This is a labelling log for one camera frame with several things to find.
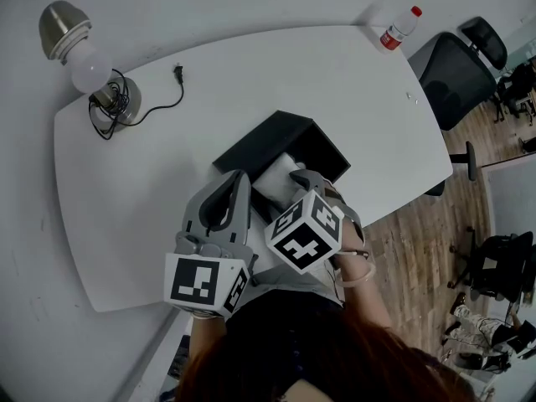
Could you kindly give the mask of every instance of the plug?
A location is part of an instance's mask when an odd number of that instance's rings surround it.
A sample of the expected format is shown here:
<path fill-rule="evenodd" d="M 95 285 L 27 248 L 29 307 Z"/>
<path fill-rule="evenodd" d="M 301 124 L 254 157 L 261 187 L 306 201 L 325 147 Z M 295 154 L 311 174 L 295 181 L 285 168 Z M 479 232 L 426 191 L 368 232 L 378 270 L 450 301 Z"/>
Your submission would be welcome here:
<path fill-rule="evenodd" d="M 183 84 L 183 67 L 180 64 L 175 65 L 175 68 L 173 69 L 173 73 L 175 74 L 175 79 L 177 79 L 177 82 L 179 85 Z"/>

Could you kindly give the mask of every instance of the wooden floor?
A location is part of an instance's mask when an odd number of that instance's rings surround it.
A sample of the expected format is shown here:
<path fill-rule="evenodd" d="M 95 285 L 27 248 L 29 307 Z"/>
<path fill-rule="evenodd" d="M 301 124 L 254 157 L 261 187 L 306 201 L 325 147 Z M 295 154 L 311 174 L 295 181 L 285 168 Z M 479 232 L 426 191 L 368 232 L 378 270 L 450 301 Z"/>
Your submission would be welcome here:
<path fill-rule="evenodd" d="M 536 137 L 536 122 L 529 126 L 525 116 L 505 116 L 505 122 L 494 124 L 494 105 L 480 105 L 444 133 L 449 153 L 464 153 L 469 141 L 478 167 L 522 155 L 518 139 Z M 410 346 L 436 356 L 441 355 L 441 334 L 454 322 L 448 311 L 458 292 L 446 287 L 456 276 L 449 246 L 468 248 L 467 226 L 477 230 L 478 244 L 489 235 L 482 176 L 470 182 L 465 165 L 453 167 L 441 197 L 423 195 L 365 229 L 378 267 L 377 281 L 399 335 Z M 473 306 L 485 312 L 486 297 Z"/>

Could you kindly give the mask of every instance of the white table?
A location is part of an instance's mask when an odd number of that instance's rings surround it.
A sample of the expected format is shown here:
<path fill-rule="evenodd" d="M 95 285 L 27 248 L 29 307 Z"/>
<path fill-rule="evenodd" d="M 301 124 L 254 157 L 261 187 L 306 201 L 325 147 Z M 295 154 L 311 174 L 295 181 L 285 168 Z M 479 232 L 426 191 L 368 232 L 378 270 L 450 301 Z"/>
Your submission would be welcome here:
<path fill-rule="evenodd" d="M 206 44 L 127 75 L 142 111 L 185 98 L 110 142 L 93 131 L 87 97 L 55 117 L 59 200 L 80 278 L 98 312 L 162 300 L 191 195 L 211 162 L 276 110 L 313 118 L 352 167 L 337 183 L 370 224 L 451 175 L 445 143 L 401 52 L 380 53 L 356 27 L 294 28 Z M 248 245 L 273 259 L 253 215 Z"/>

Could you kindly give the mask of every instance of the black box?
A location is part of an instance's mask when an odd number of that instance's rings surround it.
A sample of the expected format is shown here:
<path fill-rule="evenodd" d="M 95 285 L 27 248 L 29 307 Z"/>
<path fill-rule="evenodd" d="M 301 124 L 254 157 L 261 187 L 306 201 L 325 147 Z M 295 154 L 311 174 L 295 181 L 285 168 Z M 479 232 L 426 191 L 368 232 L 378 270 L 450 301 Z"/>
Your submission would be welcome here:
<path fill-rule="evenodd" d="M 244 170 L 253 184 L 283 152 L 332 182 L 350 168 L 347 159 L 313 119 L 284 111 L 274 113 L 213 164 L 221 173 Z M 272 221 L 272 202 L 253 188 L 251 204 L 266 223 Z"/>

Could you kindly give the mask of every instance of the black chair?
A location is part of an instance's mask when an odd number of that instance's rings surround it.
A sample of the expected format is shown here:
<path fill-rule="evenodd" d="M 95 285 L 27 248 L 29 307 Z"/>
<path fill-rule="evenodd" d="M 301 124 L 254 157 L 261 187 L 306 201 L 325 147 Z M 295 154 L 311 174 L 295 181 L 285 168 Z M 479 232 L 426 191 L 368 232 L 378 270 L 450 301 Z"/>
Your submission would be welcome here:
<path fill-rule="evenodd" d="M 435 42 L 420 84 L 444 131 L 452 129 L 469 111 L 489 100 L 497 88 L 478 55 L 452 33 L 442 33 Z"/>
<path fill-rule="evenodd" d="M 533 116 L 536 114 L 531 91 L 536 85 L 536 73 L 531 64 L 520 64 L 510 75 L 504 75 L 497 83 L 497 94 L 492 97 L 497 114 L 495 123 L 504 121 L 503 108 L 519 119 L 521 113 L 529 116 L 529 125 L 533 125 Z"/>
<path fill-rule="evenodd" d="M 536 283 L 536 245 L 533 245 L 530 261 L 526 264 L 523 273 L 523 293 L 530 293 L 534 289 L 534 283 Z"/>
<path fill-rule="evenodd" d="M 460 30 L 469 40 L 471 48 L 480 51 L 497 70 L 502 70 L 508 59 L 508 52 L 501 37 L 482 17 L 467 21 Z"/>
<path fill-rule="evenodd" d="M 477 157 L 475 156 L 475 148 L 470 142 L 466 142 L 466 153 L 457 153 L 456 155 L 449 155 L 453 164 L 467 164 L 467 176 L 469 180 L 475 182 L 477 180 Z M 445 190 L 445 181 L 437 184 L 426 195 L 432 197 L 440 197 Z"/>
<path fill-rule="evenodd" d="M 471 253 L 460 255 L 466 262 L 466 268 L 455 282 L 448 283 L 448 287 L 455 289 L 465 281 L 473 291 L 482 295 L 502 296 L 510 302 L 516 302 L 522 290 L 527 287 L 526 281 L 533 278 L 528 273 L 528 268 L 525 270 L 532 258 L 533 233 L 526 232 L 520 236 L 495 235 L 478 247 L 475 230 L 469 227 L 467 231 L 472 233 Z M 454 246 L 451 246 L 451 252 L 458 253 Z M 484 270 L 486 258 L 495 260 L 497 266 Z"/>

